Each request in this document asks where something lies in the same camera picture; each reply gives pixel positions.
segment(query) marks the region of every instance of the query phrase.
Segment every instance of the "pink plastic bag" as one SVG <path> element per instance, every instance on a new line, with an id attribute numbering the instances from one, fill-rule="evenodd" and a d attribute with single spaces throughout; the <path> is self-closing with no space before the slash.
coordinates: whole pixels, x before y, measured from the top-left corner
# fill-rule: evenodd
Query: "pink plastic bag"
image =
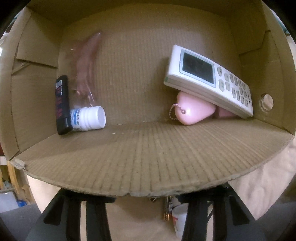
<path id="1" fill-rule="evenodd" d="M 94 75 L 96 56 L 101 40 L 101 33 L 97 32 L 72 48 L 75 63 L 75 91 L 73 106 L 98 106 L 97 87 Z"/>

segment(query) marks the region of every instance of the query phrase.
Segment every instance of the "cardboard box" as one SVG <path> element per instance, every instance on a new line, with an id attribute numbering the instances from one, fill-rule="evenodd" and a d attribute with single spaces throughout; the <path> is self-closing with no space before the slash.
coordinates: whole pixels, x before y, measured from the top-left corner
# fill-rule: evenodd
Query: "cardboard box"
<path id="1" fill-rule="evenodd" d="M 28 175 L 90 194 L 157 196 L 208 188 L 279 153 L 295 133 L 295 66 L 286 37 L 259 0 L 33 0 L 0 59 L 0 136 Z M 96 58 L 101 130 L 56 133 L 55 79 L 67 51 L 101 31 Z M 254 118 L 168 119 L 177 91 L 163 78 L 174 44 L 221 64 L 251 89 Z M 260 106 L 270 94 L 269 112 Z"/>

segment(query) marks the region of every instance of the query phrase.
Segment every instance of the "air conditioner remote control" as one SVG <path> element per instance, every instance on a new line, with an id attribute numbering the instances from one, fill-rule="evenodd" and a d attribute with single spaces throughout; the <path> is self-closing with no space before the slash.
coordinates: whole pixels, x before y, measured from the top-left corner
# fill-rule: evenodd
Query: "air conditioner remote control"
<path id="1" fill-rule="evenodd" d="M 218 105 L 241 118 L 253 116 L 249 86 L 212 60 L 174 45 L 164 84 Z"/>

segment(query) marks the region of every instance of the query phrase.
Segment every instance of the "pink heart keychain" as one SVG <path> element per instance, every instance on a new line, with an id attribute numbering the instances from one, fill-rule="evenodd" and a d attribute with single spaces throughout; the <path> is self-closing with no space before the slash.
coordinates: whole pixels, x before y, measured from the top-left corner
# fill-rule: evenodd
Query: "pink heart keychain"
<path id="1" fill-rule="evenodd" d="M 177 96 L 177 104 L 173 104 L 169 112 L 169 117 L 176 120 L 171 117 L 174 107 L 177 119 L 184 125 L 195 124 L 209 117 L 216 110 L 214 104 L 182 91 Z"/>

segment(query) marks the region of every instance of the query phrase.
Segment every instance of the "cardboard edge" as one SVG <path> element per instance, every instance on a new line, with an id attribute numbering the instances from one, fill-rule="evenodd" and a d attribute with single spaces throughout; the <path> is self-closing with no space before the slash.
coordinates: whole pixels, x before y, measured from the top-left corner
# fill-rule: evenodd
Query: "cardboard edge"
<path id="1" fill-rule="evenodd" d="M 26 7 L 20 12 L 5 40 L 0 59 L 0 142 L 7 160 L 19 151 L 11 109 L 11 79 L 18 43 L 31 14 Z"/>
<path id="2" fill-rule="evenodd" d="M 278 49 L 284 78 L 284 114 L 282 117 L 283 128 L 295 135 L 296 131 L 296 70 L 291 48 L 288 40 L 273 15 L 271 9 L 263 2 L 262 9 L 266 17 L 266 23 L 271 31 L 272 38 Z"/>
<path id="3" fill-rule="evenodd" d="M 189 192 L 193 192 L 193 191 L 199 191 L 199 190 L 203 190 L 203 189 L 208 189 L 208 188 L 212 188 L 215 186 L 218 186 L 220 184 L 226 183 L 228 181 L 234 180 L 238 177 L 244 176 L 256 169 L 258 169 L 259 167 L 263 166 L 264 164 L 268 163 L 271 159 L 273 159 L 275 156 L 277 156 L 279 153 L 281 153 L 294 139 L 294 136 L 290 133 L 287 132 L 287 135 L 290 135 L 290 138 L 284 143 L 284 145 L 282 146 L 281 149 L 279 149 L 277 152 L 275 152 L 273 155 L 271 155 L 269 158 L 267 158 L 266 160 L 262 161 L 261 163 L 259 163 L 258 165 L 254 165 L 253 167 L 241 172 L 241 173 L 237 173 L 234 175 L 231 175 L 230 177 L 226 177 L 226 178 L 222 178 L 213 182 L 209 182 L 205 185 L 201 185 L 201 186 L 196 186 L 196 185 L 180 185 L 180 186 L 175 186 L 175 187 L 169 187 L 167 189 L 164 189 L 162 191 L 151 191 L 151 192 L 129 192 L 129 191 L 125 191 L 125 190 L 120 190 L 120 191 L 104 191 L 104 190 L 100 190 L 100 193 L 96 193 L 93 192 L 91 190 L 85 190 L 83 188 L 77 188 L 74 187 L 72 185 L 65 185 L 64 183 L 60 183 L 60 182 L 55 182 L 51 179 L 48 178 L 43 178 L 43 177 L 39 177 L 36 176 L 32 173 L 26 172 L 26 174 L 32 178 L 35 178 L 37 180 L 40 181 L 44 181 L 48 184 L 57 186 L 59 188 L 64 188 L 64 189 L 68 189 L 68 190 L 72 190 L 74 192 L 79 192 L 79 193 L 84 193 L 84 194 L 91 194 L 91 195 L 104 195 L 104 196 L 134 196 L 134 197 L 152 197 L 152 196 L 169 196 L 169 195 L 179 195 L 179 194 L 183 194 L 183 193 L 189 193 Z"/>

